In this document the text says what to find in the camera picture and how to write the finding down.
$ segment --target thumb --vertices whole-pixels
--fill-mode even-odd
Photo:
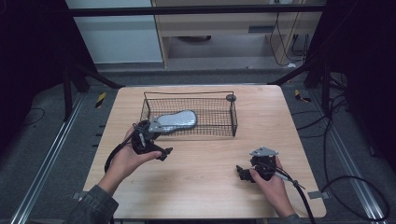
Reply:
[[[149,153],[141,154],[143,162],[154,160],[162,155],[161,151],[152,151]]]
[[[251,177],[256,181],[256,182],[262,182],[265,181],[260,174],[254,169],[254,168],[250,168],[250,175]]]

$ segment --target wall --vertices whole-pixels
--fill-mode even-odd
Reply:
[[[66,0],[70,8],[151,7],[149,0]],[[78,29],[95,64],[161,63],[153,16],[78,17]]]

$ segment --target fingers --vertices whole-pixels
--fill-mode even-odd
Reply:
[[[151,161],[157,159],[162,155],[161,151],[152,151],[145,154],[140,154],[139,157],[141,158],[142,162]]]
[[[276,167],[283,169],[282,164],[280,163],[280,159],[278,156],[275,156]]]
[[[134,131],[134,127],[131,127],[128,132],[126,132],[124,140],[127,139],[129,137],[129,135],[131,135],[131,133]]]
[[[266,180],[264,180],[260,176],[260,174],[255,169],[250,168],[249,171],[250,171],[251,177],[254,179],[254,181],[256,181],[256,183],[265,183],[265,182],[267,182]]]

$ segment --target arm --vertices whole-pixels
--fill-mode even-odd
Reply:
[[[125,138],[133,131],[131,128]],[[69,214],[65,223],[108,223],[118,207],[112,198],[120,183],[146,161],[161,156],[160,151],[137,155],[131,144],[114,157],[105,175]]]
[[[278,157],[276,157],[276,166],[282,168]],[[288,193],[285,189],[285,183],[281,178],[274,175],[270,180],[266,181],[262,179],[259,173],[254,169],[250,169],[250,174],[259,185],[259,188],[265,198],[274,207],[279,217],[284,219],[286,223],[300,223],[301,220],[298,218],[291,206]]]

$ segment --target metal rail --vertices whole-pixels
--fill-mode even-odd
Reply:
[[[71,8],[68,10],[44,9],[45,14],[67,15],[72,17],[104,16],[143,16],[177,14],[221,14],[221,13],[260,13],[260,12],[318,12],[334,10],[326,4],[290,5],[229,5],[194,7],[116,7],[116,8]]]
[[[66,136],[69,134],[71,127],[76,119],[76,116],[80,110],[82,101],[84,99],[85,94],[79,93],[78,97],[74,103],[74,111],[70,116],[70,119],[65,121],[61,127],[61,130],[58,132],[57,136],[55,137],[54,142],[52,143],[49,152],[44,159],[43,163],[41,164],[40,169],[38,170],[35,179],[30,186],[29,190],[27,191],[26,195],[23,198],[20,206],[18,207],[17,211],[14,213],[10,223],[12,224],[23,224],[26,222],[27,218],[30,215],[30,212],[35,205],[35,201],[38,198],[41,190],[44,187],[44,184],[50,174],[53,164],[58,157],[59,152],[61,151],[62,146],[64,145],[64,140]]]
[[[324,116],[323,110],[321,109],[318,96],[315,94],[314,91],[308,90],[314,103],[316,104],[317,108],[320,111],[320,115]],[[329,130],[330,139],[334,143],[334,148],[338,154],[338,158],[340,159],[341,163],[343,163],[344,169],[348,175],[354,175],[357,177],[361,177],[361,172],[358,166],[350,157],[349,153],[347,152],[347,147],[344,145],[343,140],[341,139],[339,133],[335,129],[335,127],[331,127]],[[358,180],[351,180],[352,186],[355,189],[356,194],[358,195],[361,204],[369,218],[381,218],[383,217],[383,213],[381,208],[379,207],[373,193],[371,192],[369,186],[366,183],[360,182]],[[387,221],[376,222],[376,223],[388,223]]]

